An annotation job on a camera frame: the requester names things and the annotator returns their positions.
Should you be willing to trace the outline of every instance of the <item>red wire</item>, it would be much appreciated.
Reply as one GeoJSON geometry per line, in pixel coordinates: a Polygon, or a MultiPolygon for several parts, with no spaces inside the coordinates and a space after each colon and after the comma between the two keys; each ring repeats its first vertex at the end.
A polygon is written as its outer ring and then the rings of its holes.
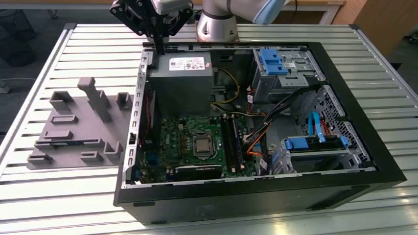
{"type": "Polygon", "coordinates": [[[150,114],[150,97],[147,94],[147,131],[146,131],[146,136],[149,134],[150,128],[151,128],[151,114],[150,114]]]}

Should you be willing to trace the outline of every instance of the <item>barcode sticker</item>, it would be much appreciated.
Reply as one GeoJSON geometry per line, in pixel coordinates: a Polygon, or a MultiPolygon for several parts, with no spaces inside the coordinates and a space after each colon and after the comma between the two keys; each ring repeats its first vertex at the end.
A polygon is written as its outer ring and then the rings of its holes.
{"type": "Polygon", "coordinates": [[[247,95],[247,100],[249,100],[249,103],[253,104],[253,96],[251,95],[247,95]]]}
{"type": "Polygon", "coordinates": [[[289,68],[289,67],[297,67],[297,66],[296,66],[296,64],[294,64],[294,63],[289,62],[289,63],[285,63],[285,67],[287,67],[287,68],[289,68]]]}
{"type": "Polygon", "coordinates": [[[203,57],[178,57],[170,59],[170,71],[205,70],[203,57]]]}
{"type": "Polygon", "coordinates": [[[265,170],[267,170],[267,163],[263,159],[261,159],[261,166],[265,170]]]}

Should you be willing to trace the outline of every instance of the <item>aluminum table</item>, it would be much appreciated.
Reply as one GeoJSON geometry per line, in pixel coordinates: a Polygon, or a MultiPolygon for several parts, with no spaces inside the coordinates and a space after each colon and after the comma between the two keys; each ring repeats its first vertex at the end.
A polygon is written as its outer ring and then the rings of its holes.
{"type": "MultiPolygon", "coordinates": [[[[418,97],[362,31],[346,25],[242,24],[239,38],[324,44],[408,181],[333,210],[143,226],[113,205],[117,167],[26,167],[54,91],[86,95],[76,88],[80,76],[95,77],[107,95],[135,91],[145,37],[121,24],[68,24],[0,147],[0,234],[418,233],[418,97]]],[[[195,40],[193,25],[171,39],[195,40]]]]}

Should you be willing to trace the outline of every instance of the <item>yellow wire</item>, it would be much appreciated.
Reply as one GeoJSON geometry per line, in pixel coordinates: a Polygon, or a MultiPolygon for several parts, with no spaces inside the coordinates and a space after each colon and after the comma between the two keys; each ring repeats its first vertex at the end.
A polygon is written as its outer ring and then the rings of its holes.
{"type": "Polygon", "coordinates": [[[226,103],[229,103],[229,102],[231,102],[233,100],[237,99],[237,97],[238,97],[238,95],[239,95],[239,84],[238,84],[237,79],[234,78],[234,76],[230,74],[229,71],[226,71],[226,70],[222,69],[222,68],[218,68],[218,69],[222,70],[222,71],[225,71],[225,73],[230,76],[230,78],[234,80],[234,82],[235,82],[235,84],[237,84],[237,94],[235,94],[234,98],[233,98],[233,99],[229,99],[229,100],[225,100],[225,101],[213,102],[213,104],[226,104],[226,103]]]}

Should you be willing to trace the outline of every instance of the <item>power supply label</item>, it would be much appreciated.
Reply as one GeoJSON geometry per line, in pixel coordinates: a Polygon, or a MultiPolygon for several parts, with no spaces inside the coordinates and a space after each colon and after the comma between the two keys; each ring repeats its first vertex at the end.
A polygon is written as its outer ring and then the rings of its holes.
{"type": "Polygon", "coordinates": [[[203,57],[179,57],[170,59],[170,71],[205,70],[203,57]]]}

